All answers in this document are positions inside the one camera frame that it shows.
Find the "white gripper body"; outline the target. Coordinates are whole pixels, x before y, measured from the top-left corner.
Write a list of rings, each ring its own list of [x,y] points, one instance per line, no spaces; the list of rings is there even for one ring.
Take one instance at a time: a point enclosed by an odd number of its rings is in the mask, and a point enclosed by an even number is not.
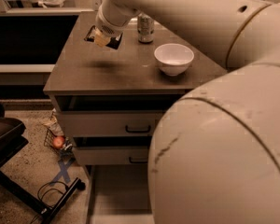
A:
[[[137,9],[104,0],[96,15],[95,25],[104,35],[116,37],[121,35],[130,20],[139,14]]]

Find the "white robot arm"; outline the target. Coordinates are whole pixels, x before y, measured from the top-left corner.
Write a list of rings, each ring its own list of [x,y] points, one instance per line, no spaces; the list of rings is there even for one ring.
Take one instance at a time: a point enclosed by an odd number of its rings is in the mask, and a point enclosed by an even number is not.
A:
[[[121,30],[142,11],[226,71],[176,101],[148,155],[155,224],[280,224],[280,4],[104,0]]]

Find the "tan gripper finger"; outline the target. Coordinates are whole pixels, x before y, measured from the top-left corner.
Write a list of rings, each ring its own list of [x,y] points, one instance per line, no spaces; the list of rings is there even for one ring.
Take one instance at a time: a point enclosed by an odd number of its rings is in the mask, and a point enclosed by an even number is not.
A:
[[[111,38],[104,35],[99,29],[95,29],[94,43],[99,47],[104,47],[109,44]]]

